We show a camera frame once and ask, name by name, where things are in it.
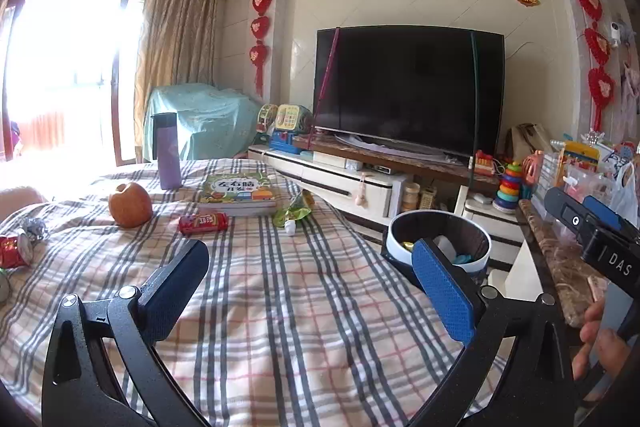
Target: window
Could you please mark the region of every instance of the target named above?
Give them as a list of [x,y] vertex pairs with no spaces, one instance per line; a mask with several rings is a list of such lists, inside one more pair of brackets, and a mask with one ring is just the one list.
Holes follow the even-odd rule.
[[5,11],[3,109],[20,129],[24,156],[42,161],[43,152],[55,152],[55,160],[91,160],[100,168],[135,162],[144,1],[17,0]]

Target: plaid bedsheet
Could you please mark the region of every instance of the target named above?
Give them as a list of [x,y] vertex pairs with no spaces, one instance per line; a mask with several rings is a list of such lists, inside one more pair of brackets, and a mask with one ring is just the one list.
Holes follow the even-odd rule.
[[[208,174],[266,170],[280,203],[296,186],[254,160],[182,163],[184,185],[163,191],[154,164],[130,166],[94,182],[78,201],[24,209],[52,232],[33,265],[10,273],[0,307],[0,378],[40,418],[42,374],[60,300],[113,296],[142,283],[185,242],[178,217],[196,211]],[[130,180],[148,190],[153,218],[122,230],[107,197]],[[230,218],[227,232],[192,236],[210,251],[207,276],[171,335],[156,349],[212,425],[402,426],[427,400],[461,344],[445,332],[428,298],[408,284],[319,198],[294,237],[269,217]],[[108,350],[132,406],[145,413],[113,343]],[[477,397],[490,396],[492,369]]]

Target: red lantern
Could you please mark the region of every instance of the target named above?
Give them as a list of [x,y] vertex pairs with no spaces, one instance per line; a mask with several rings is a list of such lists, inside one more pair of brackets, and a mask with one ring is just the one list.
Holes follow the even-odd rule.
[[587,28],[584,31],[584,37],[586,38],[587,45],[591,51],[591,55],[596,59],[596,62],[600,66],[604,66],[607,62],[609,62],[609,55],[611,54],[611,46],[609,45],[609,41],[605,38],[603,34],[593,30],[591,28]]
[[613,89],[616,83],[602,68],[593,68],[589,71],[589,91],[596,105],[596,117],[593,121],[593,129],[600,130],[602,123],[602,110],[611,102]]
[[594,21],[599,21],[602,17],[602,3],[600,0],[578,0],[584,12]]
[[260,97],[262,97],[262,67],[268,54],[269,49],[262,44],[262,41],[258,41],[258,43],[249,50],[249,60],[251,60],[252,64],[256,67],[255,90]]
[[259,16],[263,16],[271,5],[271,0],[252,0],[254,10],[258,12]]
[[251,33],[256,39],[263,39],[269,31],[270,21],[268,17],[258,17],[251,22]]

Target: television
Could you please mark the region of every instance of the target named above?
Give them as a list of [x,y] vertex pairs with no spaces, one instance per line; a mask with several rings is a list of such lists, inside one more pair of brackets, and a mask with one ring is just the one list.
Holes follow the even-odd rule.
[[[318,30],[314,107],[326,130],[408,142],[455,155],[474,148],[476,88],[471,30],[437,26]],[[504,92],[504,36],[474,31],[478,55],[478,149],[494,154]]]

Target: human hand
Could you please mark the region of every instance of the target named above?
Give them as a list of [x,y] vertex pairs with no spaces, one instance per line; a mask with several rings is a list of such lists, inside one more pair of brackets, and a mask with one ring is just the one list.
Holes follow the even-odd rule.
[[594,302],[584,312],[584,326],[580,330],[580,340],[584,342],[584,346],[580,348],[572,362],[574,380],[582,378],[587,372],[589,353],[594,344],[600,364],[612,378],[617,377],[625,365],[626,357],[631,352],[631,348],[616,335],[615,331],[609,329],[600,331],[604,302],[604,299]]

